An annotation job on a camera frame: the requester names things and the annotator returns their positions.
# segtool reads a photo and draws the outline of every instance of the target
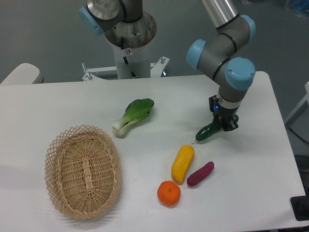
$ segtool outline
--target blue joint cap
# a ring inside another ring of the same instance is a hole
[[[245,91],[252,85],[255,75],[254,64],[245,58],[231,59],[225,68],[225,78],[231,87]]]
[[[242,15],[241,17],[243,17],[248,25],[249,25],[249,28],[250,28],[250,38],[249,38],[249,41],[255,36],[255,33],[256,33],[256,25],[255,25],[255,22],[253,19],[251,19],[249,16],[247,15]]]
[[[86,24],[88,29],[95,35],[103,35],[104,31],[103,29],[99,26],[99,24],[94,20],[94,18],[89,14],[89,12],[82,7],[79,10],[79,14],[83,20],[83,22]]]
[[[197,69],[198,61],[205,44],[206,44],[205,40],[202,39],[196,40],[193,44],[191,44],[187,52],[186,57],[187,62],[195,69]]]

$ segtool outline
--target screw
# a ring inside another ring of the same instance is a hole
[[[165,57],[161,57],[161,64],[164,64]]]
[[[88,78],[89,78],[89,80],[92,80],[92,75],[91,75],[90,72],[88,72]]]
[[[84,70],[84,72],[87,72],[87,69],[86,69],[85,63],[82,63],[82,66],[83,66],[83,70]]]

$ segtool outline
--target toy vegetable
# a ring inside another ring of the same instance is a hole
[[[210,173],[214,169],[214,163],[212,161],[206,163],[206,165],[200,169],[198,169],[196,172],[192,173],[188,179],[187,184],[188,186],[195,186],[202,180],[204,180],[207,176],[210,175]]]
[[[238,115],[234,115],[233,121],[234,123],[237,123],[239,120]],[[217,133],[221,129],[221,124],[219,121],[217,122],[212,122],[208,124],[207,126],[204,126],[202,129],[199,130],[199,132],[196,134],[195,139],[198,141],[205,140],[215,133]]]
[[[172,178],[177,184],[181,185],[183,183],[185,175],[192,163],[193,158],[193,147],[190,145],[183,145],[175,158],[171,170]]]
[[[131,102],[127,106],[122,118],[112,124],[114,134],[119,138],[123,137],[134,124],[149,116],[150,109],[154,106],[154,103],[149,98],[136,99]]]
[[[167,206],[175,205],[180,199],[180,194],[179,186],[171,180],[162,182],[157,191],[160,202]]]

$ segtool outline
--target gray floor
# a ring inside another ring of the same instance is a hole
[[[282,117],[305,95],[309,81],[309,18],[284,9],[283,0],[243,5],[241,14],[257,25],[256,37],[237,56],[252,60],[257,70],[269,74]],[[19,64],[37,66],[45,82],[80,81],[81,63],[88,68],[114,66],[112,48],[103,37],[90,34],[78,10],[86,0],[0,1],[0,82]],[[200,0],[145,0],[144,10],[158,25],[151,45],[151,62],[170,58],[170,76],[201,74],[185,61],[196,39],[211,40],[216,31]],[[309,140],[308,110],[293,125]],[[296,155],[309,155],[309,147],[288,131]]]

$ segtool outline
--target cable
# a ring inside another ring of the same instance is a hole
[[[291,127],[289,127],[289,129],[297,138],[299,138],[305,144],[309,145],[309,142],[307,140],[303,139],[302,137],[300,137]]]

